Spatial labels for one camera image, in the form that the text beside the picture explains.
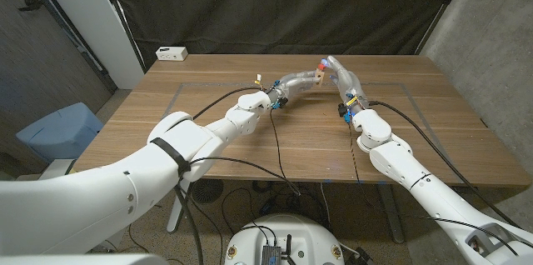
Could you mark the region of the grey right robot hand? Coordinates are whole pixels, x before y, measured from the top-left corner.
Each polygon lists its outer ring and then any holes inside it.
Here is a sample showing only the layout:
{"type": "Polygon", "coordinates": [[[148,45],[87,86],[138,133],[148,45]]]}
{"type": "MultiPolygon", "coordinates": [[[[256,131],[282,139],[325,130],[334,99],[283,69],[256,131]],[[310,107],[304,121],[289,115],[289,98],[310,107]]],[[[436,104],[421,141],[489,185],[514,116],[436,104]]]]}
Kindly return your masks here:
{"type": "Polygon", "coordinates": [[[354,116],[369,108],[369,102],[361,82],[355,73],[346,69],[335,57],[326,58],[328,67],[333,71],[330,79],[337,86],[346,110],[354,116]]]}

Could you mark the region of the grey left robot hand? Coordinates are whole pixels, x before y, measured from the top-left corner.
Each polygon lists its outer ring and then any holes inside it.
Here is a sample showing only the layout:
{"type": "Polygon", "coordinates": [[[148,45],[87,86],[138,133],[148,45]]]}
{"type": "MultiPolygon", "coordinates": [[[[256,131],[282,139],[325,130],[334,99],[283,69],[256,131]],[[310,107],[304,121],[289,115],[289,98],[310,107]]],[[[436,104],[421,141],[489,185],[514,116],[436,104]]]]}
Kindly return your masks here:
{"type": "Polygon", "coordinates": [[[291,73],[276,80],[266,91],[266,94],[271,101],[271,108],[283,108],[284,105],[296,94],[309,90],[314,85],[320,84],[322,79],[322,73],[305,71],[291,73]]]}

